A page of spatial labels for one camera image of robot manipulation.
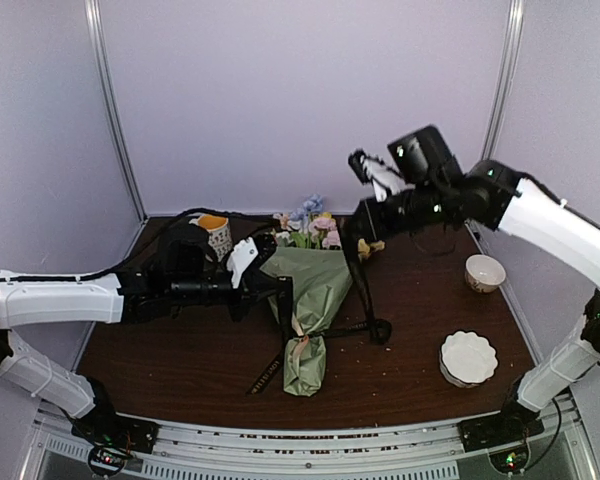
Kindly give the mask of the pale yellow flower stem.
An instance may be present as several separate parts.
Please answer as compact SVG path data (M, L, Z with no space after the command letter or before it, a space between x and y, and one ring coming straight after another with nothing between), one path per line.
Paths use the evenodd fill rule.
M384 241L367 242L359 239L357 243L357 254L361 261L368 260L374 253L383 251L386 248Z

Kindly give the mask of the pink rose flower stem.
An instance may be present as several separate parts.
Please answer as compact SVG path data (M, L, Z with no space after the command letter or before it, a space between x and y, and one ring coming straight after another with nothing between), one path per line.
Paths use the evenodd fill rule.
M341 240L336 220L327 213L315 216L308 225L311 246L323 250L340 249Z

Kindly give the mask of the blue flower stem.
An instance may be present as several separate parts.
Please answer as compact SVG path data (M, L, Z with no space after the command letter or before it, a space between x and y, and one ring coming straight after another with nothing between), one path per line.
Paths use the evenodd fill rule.
M323 198L313 194L289 214L288 229L297 247L319 249L321 231L315 221L324 213Z

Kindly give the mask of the wrapping paper sheet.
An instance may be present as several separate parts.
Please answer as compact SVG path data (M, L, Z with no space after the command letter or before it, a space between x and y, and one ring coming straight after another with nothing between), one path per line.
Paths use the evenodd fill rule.
M292 337L283 343L283 391L310 397L321 389L326 371L322 334L330 329L352 285L345 257L339 250L282 247L261 270L292 279Z

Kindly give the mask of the peach flower stem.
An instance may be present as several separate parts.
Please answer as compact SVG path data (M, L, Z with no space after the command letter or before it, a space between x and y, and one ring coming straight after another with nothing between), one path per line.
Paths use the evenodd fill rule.
M273 236L280 247L288 247L292 243L292 234L297 232L288 213L275 213L273 215Z

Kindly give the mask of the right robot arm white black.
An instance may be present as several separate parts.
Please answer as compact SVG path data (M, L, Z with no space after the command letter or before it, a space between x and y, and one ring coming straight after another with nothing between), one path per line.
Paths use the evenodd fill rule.
M464 170L434 125L390 142L387 149L389 161L362 149L349 155L349 167L372 193L359 202L341 230L375 341L382 336L366 275L357 265L360 240L387 240L433 225L472 222L527 244L593 289L567 337L513 384L494 417L493 433L499 440L513 441L551 400L600 363L600 225L530 173L494 159L482 159Z

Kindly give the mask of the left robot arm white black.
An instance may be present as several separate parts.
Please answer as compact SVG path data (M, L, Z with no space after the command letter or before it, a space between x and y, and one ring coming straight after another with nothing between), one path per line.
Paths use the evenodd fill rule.
M103 444L127 429L98 381L74 374L32 349L15 327L64 322L138 324L189 306L224 305L242 320L251 307L273 297L285 338L293 332L293 280L262 266L276 252L271 234L256 234L217 254L202 225L203 208L166 221L138 251L152 254L135 265L129 254L93 273L17 274L0 269L0 377L55 404L72 423Z

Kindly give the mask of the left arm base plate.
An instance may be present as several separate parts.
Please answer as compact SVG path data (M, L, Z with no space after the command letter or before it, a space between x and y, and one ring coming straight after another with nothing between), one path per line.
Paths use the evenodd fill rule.
M94 446L108 447L125 454L153 452L159 425L118 414L70 417L71 433Z

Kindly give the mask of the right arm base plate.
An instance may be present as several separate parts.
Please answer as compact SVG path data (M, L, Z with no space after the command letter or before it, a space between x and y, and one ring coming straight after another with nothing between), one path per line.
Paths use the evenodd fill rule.
M545 431L541 420L535 419L525 424L500 413L463 420L457 427L465 452L522 443L530 436Z

